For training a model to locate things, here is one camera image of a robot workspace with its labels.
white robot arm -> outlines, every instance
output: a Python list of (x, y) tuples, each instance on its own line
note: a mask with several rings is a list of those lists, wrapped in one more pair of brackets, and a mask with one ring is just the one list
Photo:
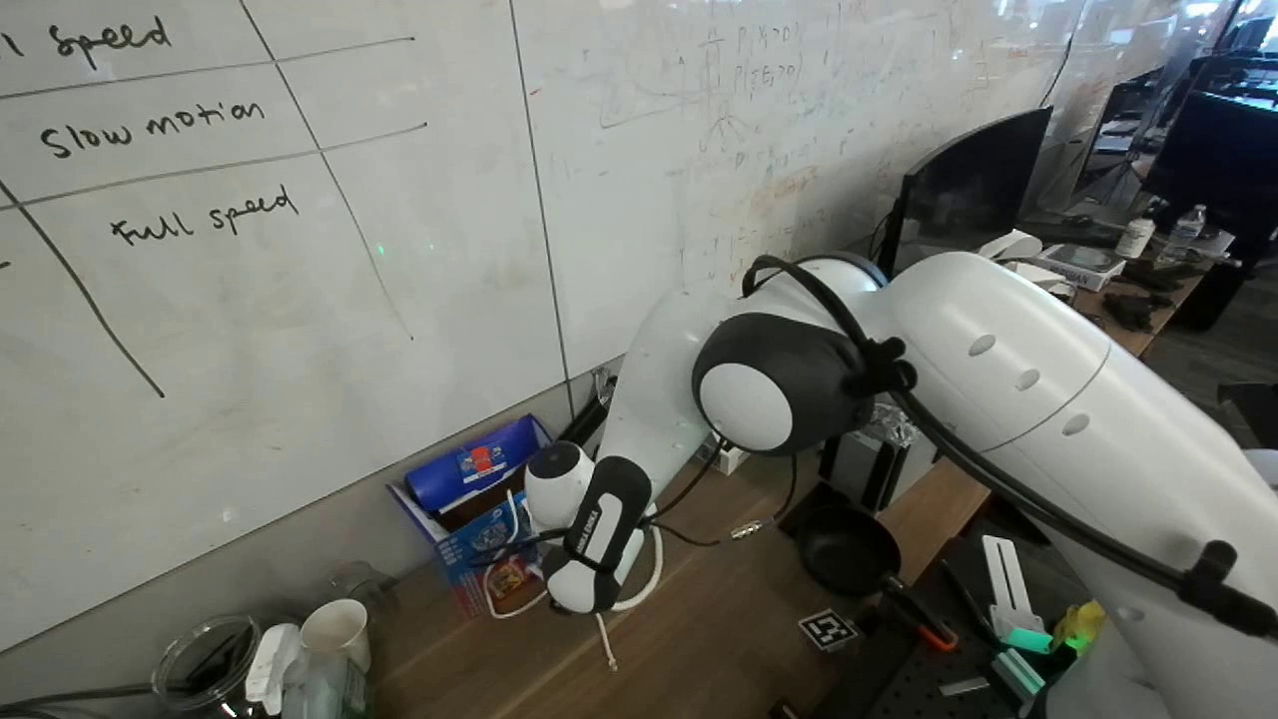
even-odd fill
[(1275, 488), (1094, 322), (958, 250), (886, 286), (852, 258), (764, 258), (741, 300), (655, 316), (623, 362), (600, 464), (570, 447), (531, 464), (531, 515), (555, 527), (548, 488), (564, 494), (560, 527), (570, 515), (548, 564), (555, 601), (617, 601), (655, 494), (705, 431), (794, 451), (862, 424), (877, 390), (1037, 520), (1114, 613), (1117, 635), (1049, 691), (1046, 716), (1275, 716)]

small box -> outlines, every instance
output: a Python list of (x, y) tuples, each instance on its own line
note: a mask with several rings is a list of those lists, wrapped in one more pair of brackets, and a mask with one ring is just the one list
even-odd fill
[(431, 540), (446, 584), (474, 591), (479, 572), (511, 541), (531, 540), (523, 464), (548, 442), (534, 416), (482, 431), (390, 484), (408, 520)]

computer screen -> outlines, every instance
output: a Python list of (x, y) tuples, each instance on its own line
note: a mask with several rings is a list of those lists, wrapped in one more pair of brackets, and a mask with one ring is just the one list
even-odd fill
[(1246, 222), (1278, 221), (1278, 107), (1234, 97), (1191, 97), (1167, 130), (1146, 193), (1206, 205)]
[(904, 193), (881, 222), (873, 250), (877, 267), (896, 272), (905, 221), (918, 221), (922, 233), (1011, 233), (1018, 222), (1046, 123), (1049, 107), (1006, 115), (958, 134), (918, 162), (904, 178)]

desk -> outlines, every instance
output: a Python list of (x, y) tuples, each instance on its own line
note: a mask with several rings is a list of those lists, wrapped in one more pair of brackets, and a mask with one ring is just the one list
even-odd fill
[[(1155, 331), (1123, 331), (1110, 327), (1098, 296), (1082, 296), (1075, 308), (1114, 331), (1135, 356), (1173, 316), (1167, 308), (1155, 316)], [(672, 511), (672, 523), (719, 533), (723, 527), (771, 515), (784, 491), (785, 458), (751, 458), (732, 479), (705, 476)], [(918, 579), (982, 504), (986, 488), (958, 468), (938, 464), (925, 471), (881, 511), (881, 523), (904, 541), (904, 575)], [(794, 541), (776, 527), (713, 549), (691, 549), (672, 540), (664, 588), (637, 612), (609, 617), (617, 673), (608, 672), (591, 617), (555, 612), (531, 612), (515, 623), (463, 617), (436, 575), (423, 568), (398, 579), (376, 623), (376, 705), (388, 719), (764, 719), (779, 699), (789, 699), (797, 709), (817, 705), (846, 668), (846, 655), (817, 655), (797, 635), (794, 617), (833, 600), (801, 575)]]

black cable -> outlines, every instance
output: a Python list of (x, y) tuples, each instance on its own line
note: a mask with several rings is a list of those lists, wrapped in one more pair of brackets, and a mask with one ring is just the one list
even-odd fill
[(683, 484), (683, 491), (680, 491), (672, 504), (664, 504), (660, 511), (652, 511), (647, 523), (672, 515), (672, 511), (709, 476), (713, 458), (719, 458), (719, 447), (709, 447), (709, 454), (705, 454), (701, 468)]
[(33, 695), (33, 699), (21, 699), (21, 704), (0, 704), (0, 719), (9, 719), (9, 716), (33, 716), (33, 709), (40, 716), (40, 705), (49, 705), (49, 704), (96, 704), (96, 699), (134, 699), (134, 695), (150, 695), (150, 683)]
[(759, 255), (741, 280), (741, 296), (751, 296), (759, 286), (759, 267), (776, 267), (784, 276), (789, 276), (808, 296), (814, 296), (829, 320), (842, 327), (842, 334), (856, 344), (856, 348), (873, 348), (862, 331), (862, 322), (846, 312), (846, 303), (822, 282), (814, 280), (812, 272), (801, 272), (797, 262), (785, 262), (779, 255)]
[(965, 447), (945, 424), (938, 424), (912, 390), (892, 390), (900, 398), (900, 406), (912, 416), (912, 424), (932, 434), (938, 442), (944, 454), (949, 454), (964, 471), (969, 471), (974, 479), (982, 479), (989, 491), (1006, 494), (1015, 507), (1021, 507), (1027, 515), (1043, 520), (1046, 527), (1070, 533), (1075, 541), (1098, 549), (1102, 559), (1163, 584), (1163, 588), (1177, 588), (1177, 572), (1102, 533), (1098, 527), (1082, 523), (1077, 515), (1061, 511), (1059, 504), (1043, 499), (1037, 491), (1030, 491), (1027, 484), (1018, 484), (1015, 476), (1006, 476), (1002, 468), (996, 468), (989, 458), (982, 458), (974, 447)]
[[(789, 451), (789, 484), (785, 484), (785, 494), (779, 499), (779, 507), (771, 511), (771, 523), (779, 523), (794, 507), (794, 494), (797, 494), (797, 454)], [(652, 527), (660, 527), (691, 547), (723, 547), (723, 541), (737, 541), (737, 540), (756, 533), (764, 523), (741, 523), (737, 532), (725, 532), (713, 540), (688, 533), (683, 527), (660, 523), (655, 515), (652, 515)]]
[(523, 541), (504, 541), (504, 547), (488, 549), (482, 559), (471, 559), (471, 568), (492, 568), (492, 564), (499, 564), (499, 559), (506, 559), (506, 556), (519, 556), (519, 549), (527, 549), (527, 547), (540, 547), (540, 541), (564, 540), (564, 533), (566, 533), (566, 527), (555, 527), (555, 532), (540, 532), (540, 533), (531, 533), (531, 540), (523, 540)]
[(1046, 83), (1046, 93), (1043, 93), (1037, 107), (1046, 107), (1046, 101), (1049, 101), (1049, 97), (1054, 97), (1054, 89), (1061, 83), (1061, 77), (1066, 77), (1066, 69), (1070, 69), (1070, 55), (1075, 55), (1075, 37), (1066, 41), (1061, 59), (1059, 59), (1059, 69), (1054, 69), (1054, 77), (1049, 77), (1049, 83)]

